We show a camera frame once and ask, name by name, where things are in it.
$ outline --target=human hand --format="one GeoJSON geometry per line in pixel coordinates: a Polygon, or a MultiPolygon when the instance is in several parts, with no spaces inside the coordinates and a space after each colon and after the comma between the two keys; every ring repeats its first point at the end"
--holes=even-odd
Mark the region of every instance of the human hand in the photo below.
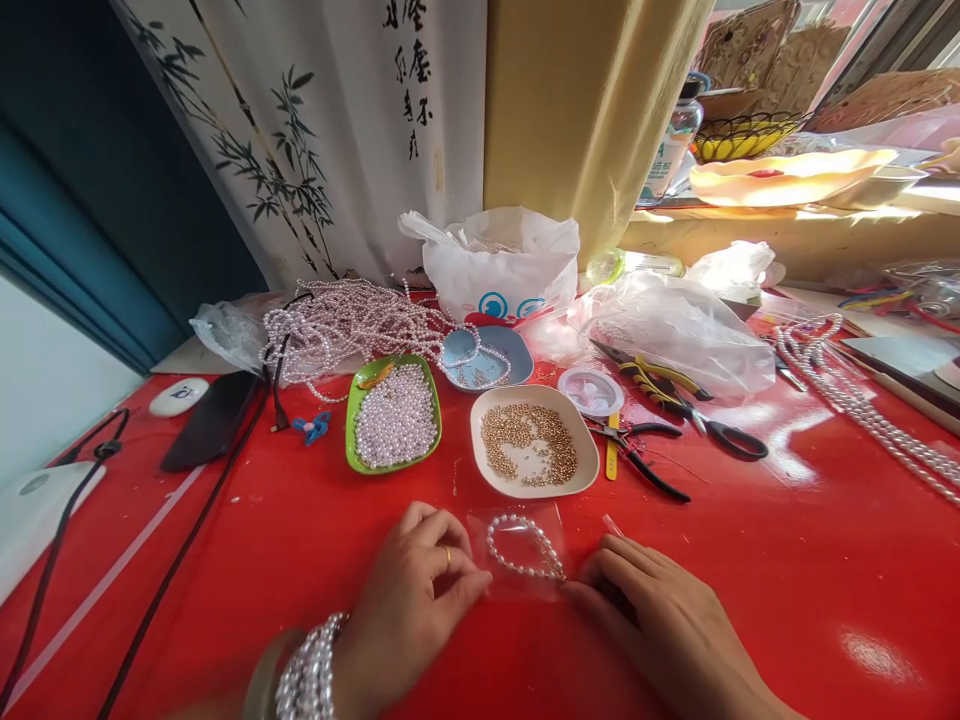
{"type": "Polygon", "coordinates": [[[406,695],[491,580],[474,565],[463,525],[415,502],[384,541],[360,602],[333,646],[340,720],[374,718],[406,695]],[[434,580],[456,576],[436,596],[434,580]]]}
{"type": "Polygon", "coordinates": [[[709,586],[629,538],[605,535],[600,546],[564,592],[599,621],[680,717],[801,718],[760,678],[709,586]],[[626,596],[625,610],[596,589],[605,583],[626,596]]]}

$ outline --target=blue dish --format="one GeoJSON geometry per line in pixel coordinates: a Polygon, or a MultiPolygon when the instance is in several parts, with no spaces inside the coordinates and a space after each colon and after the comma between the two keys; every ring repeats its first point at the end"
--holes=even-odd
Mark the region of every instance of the blue dish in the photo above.
{"type": "MultiPolygon", "coordinates": [[[[510,376],[507,378],[507,385],[523,385],[523,383],[530,379],[530,376],[533,375],[533,357],[531,357],[530,351],[527,349],[527,344],[516,330],[498,325],[488,325],[479,328],[479,331],[480,342],[482,344],[503,353],[510,360],[510,376]]],[[[475,341],[473,335],[466,330],[455,330],[443,340],[443,362],[451,363],[469,357],[473,353],[474,347],[475,341]]],[[[483,390],[478,390],[476,387],[473,387],[477,384],[475,377],[476,371],[480,371],[480,373],[488,379],[487,382],[489,382],[489,380],[500,377],[505,369],[503,362],[499,358],[484,355],[483,353],[477,355],[476,358],[466,365],[461,365],[460,367],[463,368],[462,377],[465,384],[460,384],[461,376],[457,368],[451,369],[448,378],[454,387],[459,390],[475,394],[490,389],[484,388],[483,390]]],[[[480,384],[483,385],[485,382],[481,379],[480,384]]]]}

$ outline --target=yellow-handled pliers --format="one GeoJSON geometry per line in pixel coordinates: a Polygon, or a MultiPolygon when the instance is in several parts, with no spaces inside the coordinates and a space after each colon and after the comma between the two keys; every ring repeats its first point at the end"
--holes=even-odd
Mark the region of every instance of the yellow-handled pliers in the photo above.
{"type": "Polygon", "coordinates": [[[633,381],[643,393],[658,405],[667,408],[671,405],[684,407],[684,403],[678,400],[672,393],[667,392],[665,388],[661,387],[664,383],[658,383],[657,378],[679,385],[697,400],[704,402],[713,400],[713,395],[700,387],[689,375],[679,370],[648,362],[639,355],[630,357],[627,353],[623,352],[623,350],[618,350],[615,347],[611,347],[597,340],[591,340],[590,342],[602,350],[604,355],[617,363],[620,372],[627,377],[633,378],[633,381]]]}

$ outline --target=black-handled pliers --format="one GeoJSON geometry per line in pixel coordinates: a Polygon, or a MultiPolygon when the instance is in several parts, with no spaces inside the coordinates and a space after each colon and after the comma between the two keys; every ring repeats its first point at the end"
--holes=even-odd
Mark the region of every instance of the black-handled pliers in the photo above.
{"type": "Polygon", "coordinates": [[[616,430],[608,425],[602,425],[598,423],[596,420],[593,420],[593,418],[588,419],[591,422],[600,425],[599,428],[588,425],[587,427],[590,429],[590,432],[596,433],[597,435],[602,435],[608,440],[613,440],[613,442],[619,445],[620,448],[626,452],[630,462],[636,466],[637,470],[639,470],[647,480],[653,483],[653,486],[657,488],[657,490],[679,502],[690,502],[689,495],[677,490],[669,483],[661,480],[660,477],[650,468],[650,466],[643,461],[643,458],[640,457],[640,453],[631,449],[631,447],[627,444],[627,441],[624,439],[630,435],[639,435],[641,433],[648,432],[661,433],[669,437],[680,437],[683,435],[681,431],[677,430],[677,428],[673,427],[672,425],[664,425],[662,423],[640,423],[639,425],[632,425],[628,428],[616,430]]]}

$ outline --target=black cable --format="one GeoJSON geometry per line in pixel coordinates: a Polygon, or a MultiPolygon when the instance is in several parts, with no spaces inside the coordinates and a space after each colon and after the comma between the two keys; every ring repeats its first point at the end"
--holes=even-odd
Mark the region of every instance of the black cable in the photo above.
{"type": "MultiPolygon", "coordinates": [[[[312,298],[314,295],[312,292],[305,292],[302,295],[297,295],[293,300],[288,302],[283,306],[284,310],[290,308],[291,305],[294,305],[304,298],[312,298]]],[[[284,353],[287,351],[287,343],[290,341],[290,333],[287,333],[283,336],[283,344],[280,346],[280,359],[277,360],[277,370],[273,375],[273,414],[275,417],[272,432],[280,432],[281,430],[286,430],[290,427],[290,418],[287,416],[286,410],[283,409],[283,403],[280,402],[280,371],[283,370],[283,360],[284,353]]],[[[267,352],[264,354],[263,359],[266,361],[270,357],[270,353],[273,352],[273,347],[267,348],[267,352]]],[[[267,368],[263,368],[264,377],[269,377],[267,375],[267,368]]]]}
{"type": "Polygon", "coordinates": [[[83,480],[77,485],[76,489],[73,491],[73,494],[70,496],[70,499],[67,500],[66,506],[63,508],[63,512],[60,514],[60,523],[57,525],[57,532],[53,536],[53,541],[50,543],[50,554],[47,555],[47,562],[43,566],[43,574],[40,575],[40,583],[37,585],[37,590],[33,595],[33,603],[30,606],[30,616],[27,619],[27,626],[23,631],[23,639],[20,641],[20,649],[17,651],[17,658],[13,662],[13,668],[10,670],[10,674],[7,675],[7,680],[3,684],[3,692],[0,693],[0,716],[6,712],[7,705],[10,703],[10,698],[13,696],[13,689],[16,687],[17,680],[20,679],[20,674],[23,672],[23,667],[27,663],[27,656],[30,654],[30,646],[33,645],[33,637],[37,632],[37,625],[40,623],[40,612],[43,610],[43,601],[47,595],[47,589],[50,586],[50,578],[53,576],[53,568],[57,564],[57,557],[60,555],[60,548],[63,546],[63,537],[67,532],[67,523],[70,522],[70,515],[73,514],[73,507],[77,504],[77,499],[83,493],[84,488],[90,482],[94,475],[97,474],[97,471],[100,469],[100,466],[108,458],[113,457],[122,449],[120,444],[120,436],[123,434],[124,429],[127,427],[127,422],[130,420],[130,411],[127,408],[120,408],[119,410],[114,411],[114,413],[104,420],[102,423],[97,425],[93,430],[87,433],[87,436],[84,437],[77,445],[71,449],[64,458],[71,458],[71,460],[64,462],[61,460],[54,467],[59,467],[61,465],[69,464],[70,462],[75,462],[77,456],[80,454],[80,451],[83,449],[83,446],[86,445],[97,433],[103,430],[107,425],[112,423],[118,417],[123,419],[120,421],[120,425],[117,427],[116,431],[113,433],[113,437],[105,443],[102,443],[96,447],[93,451],[93,455],[96,458],[96,462],[93,464],[93,467],[90,468],[89,472],[84,476],[83,480]]]}
{"type": "Polygon", "coordinates": [[[264,382],[266,383],[266,388],[260,396],[260,404],[257,406],[257,410],[254,413],[253,419],[250,421],[250,424],[247,425],[247,431],[243,434],[243,437],[240,438],[240,442],[237,443],[233,449],[233,452],[230,454],[230,458],[227,460],[227,464],[224,466],[223,472],[220,473],[220,477],[217,478],[216,484],[210,491],[210,496],[207,498],[206,504],[200,511],[200,515],[197,516],[197,520],[190,529],[190,533],[187,535],[186,540],[183,541],[177,556],[174,558],[173,563],[171,563],[170,568],[167,570],[167,574],[164,576],[163,581],[157,588],[157,592],[154,594],[153,600],[150,602],[150,607],[148,607],[147,611],[144,613],[143,619],[140,621],[140,627],[137,628],[137,633],[133,636],[130,647],[127,649],[127,654],[123,658],[123,663],[121,663],[120,669],[117,671],[117,676],[113,680],[113,685],[110,686],[110,692],[107,694],[106,700],[103,701],[103,705],[100,708],[100,713],[97,715],[98,720],[106,720],[108,717],[110,717],[110,712],[113,710],[113,706],[117,702],[120,691],[123,689],[123,684],[126,682],[127,676],[130,674],[130,669],[133,667],[133,661],[137,656],[137,652],[139,652],[140,646],[143,644],[143,639],[147,635],[147,630],[150,629],[150,623],[153,622],[153,618],[157,614],[157,610],[160,608],[160,603],[163,601],[163,596],[170,587],[170,583],[173,582],[173,578],[180,569],[180,565],[187,556],[187,552],[189,552],[190,547],[193,545],[193,541],[196,540],[197,535],[200,533],[200,529],[203,527],[207,516],[210,514],[210,510],[213,509],[213,505],[216,502],[220,491],[223,489],[223,486],[227,481],[227,477],[229,477],[230,471],[233,469],[234,463],[236,463],[237,458],[240,456],[240,452],[243,450],[244,446],[247,444],[247,440],[250,439],[250,435],[253,433],[253,428],[256,427],[257,422],[260,420],[260,416],[263,414],[263,409],[267,405],[267,396],[270,394],[270,374],[267,371],[266,366],[263,368],[263,377],[264,382]]]}

